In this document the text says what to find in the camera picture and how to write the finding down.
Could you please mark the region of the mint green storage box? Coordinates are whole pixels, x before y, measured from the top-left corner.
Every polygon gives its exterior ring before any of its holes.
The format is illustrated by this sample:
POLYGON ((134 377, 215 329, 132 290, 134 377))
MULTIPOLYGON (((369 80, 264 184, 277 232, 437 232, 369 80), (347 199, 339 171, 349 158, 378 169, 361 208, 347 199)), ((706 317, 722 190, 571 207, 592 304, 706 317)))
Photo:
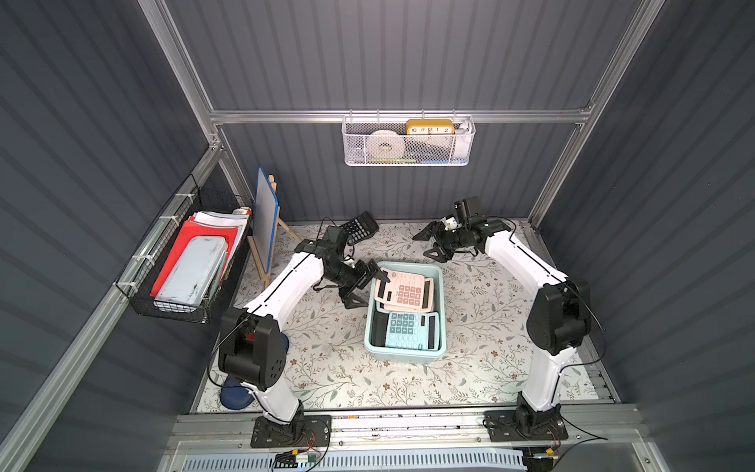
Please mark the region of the mint green storage box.
POLYGON ((430 364, 446 354, 446 299, 438 265, 381 262, 364 345, 381 361, 430 364))

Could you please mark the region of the black calculator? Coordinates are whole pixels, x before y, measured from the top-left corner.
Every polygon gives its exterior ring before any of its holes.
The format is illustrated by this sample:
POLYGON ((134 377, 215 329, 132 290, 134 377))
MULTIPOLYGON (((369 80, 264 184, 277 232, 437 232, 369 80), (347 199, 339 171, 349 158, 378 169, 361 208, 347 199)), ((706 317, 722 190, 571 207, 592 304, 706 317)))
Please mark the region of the black calculator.
POLYGON ((370 324, 369 341, 371 346, 385 347, 387 329, 389 328, 389 314, 380 311, 373 312, 370 324))
POLYGON ((340 227, 346 232, 347 244, 350 246, 368 240, 379 232, 379 224, 370 212, 362 212, 340 227))

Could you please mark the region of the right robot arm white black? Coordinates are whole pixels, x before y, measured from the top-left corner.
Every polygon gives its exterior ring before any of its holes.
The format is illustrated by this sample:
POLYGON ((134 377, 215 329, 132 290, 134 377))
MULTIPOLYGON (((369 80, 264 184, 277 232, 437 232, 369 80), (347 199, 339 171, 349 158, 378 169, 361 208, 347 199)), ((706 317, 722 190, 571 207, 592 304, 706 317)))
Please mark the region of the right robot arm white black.
POLYGON ((430 222, 413 236, 431 241, 424 256, 439 263, 460 252, 483 253, 501 265, 530 293, 533 305, 526 332, 535 345, 530 373, 519 395, 529 413, 551 413, 560 405, 558 383, 577 347, 592 328, 589 287, 548 265, 501 220, 457 223, 453 218, 430 222))

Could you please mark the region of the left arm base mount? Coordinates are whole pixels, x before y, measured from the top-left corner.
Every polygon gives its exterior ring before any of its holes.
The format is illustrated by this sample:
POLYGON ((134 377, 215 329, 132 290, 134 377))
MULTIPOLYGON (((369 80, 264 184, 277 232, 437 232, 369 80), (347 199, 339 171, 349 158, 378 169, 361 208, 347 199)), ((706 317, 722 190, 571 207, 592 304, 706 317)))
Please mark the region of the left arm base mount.
POLYGON ((282 425, 265 417, 256 420, 251 448, 324 448, 330 444, 332 417, 305 415, 292 423, 282 425))

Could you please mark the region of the pink calculator back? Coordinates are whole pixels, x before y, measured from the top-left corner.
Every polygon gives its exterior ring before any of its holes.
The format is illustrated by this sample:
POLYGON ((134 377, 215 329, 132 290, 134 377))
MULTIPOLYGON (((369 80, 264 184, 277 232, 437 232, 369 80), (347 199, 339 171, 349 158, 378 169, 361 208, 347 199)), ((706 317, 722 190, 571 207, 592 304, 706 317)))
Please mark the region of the pink calculator back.
POLYGON ((416 273, 382 269, 374 299, 389 312, 430 313, 434 308, 435 280, 416 273))

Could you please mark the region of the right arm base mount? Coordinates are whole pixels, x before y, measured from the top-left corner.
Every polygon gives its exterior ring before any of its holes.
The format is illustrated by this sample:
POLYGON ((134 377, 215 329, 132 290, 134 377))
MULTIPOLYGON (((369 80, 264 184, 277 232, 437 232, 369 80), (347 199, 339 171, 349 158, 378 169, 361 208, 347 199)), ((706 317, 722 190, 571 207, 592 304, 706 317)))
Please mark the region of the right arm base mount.
POLYGON ((488 410, 483 426, 492 442, 556 442, 568 439, 565 421, 558 409, 531 411, 527 406, 517 409, 488 410))

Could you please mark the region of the blue calculator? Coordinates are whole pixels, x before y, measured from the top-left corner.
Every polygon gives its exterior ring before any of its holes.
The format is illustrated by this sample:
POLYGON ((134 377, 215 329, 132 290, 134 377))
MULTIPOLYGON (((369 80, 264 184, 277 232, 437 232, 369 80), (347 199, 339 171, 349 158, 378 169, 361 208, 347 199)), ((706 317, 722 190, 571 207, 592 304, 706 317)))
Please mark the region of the blue calculator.
POLYGON ((385 346, 417 351, 439 350, 440 321, 438 320, 438 313, 391 312, 385 346))

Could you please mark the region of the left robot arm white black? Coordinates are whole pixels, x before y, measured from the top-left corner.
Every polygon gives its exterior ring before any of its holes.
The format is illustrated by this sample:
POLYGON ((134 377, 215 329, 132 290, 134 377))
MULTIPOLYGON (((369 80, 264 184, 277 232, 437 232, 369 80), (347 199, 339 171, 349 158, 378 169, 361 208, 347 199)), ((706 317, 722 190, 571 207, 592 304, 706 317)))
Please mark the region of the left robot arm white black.
POLYGON ((373 260, 344 262, 344 247, 326 239, 300 242, 282 273, 222 329, 218 369, 253 393, 271 423, 290 425, 303 411, 302 402, 282 379, 287 355, 282 328, 302 297, 318 282, 329 280, 346 308, 360 308, 367 302, 355 290, 374 279, 389 281, 373 260))

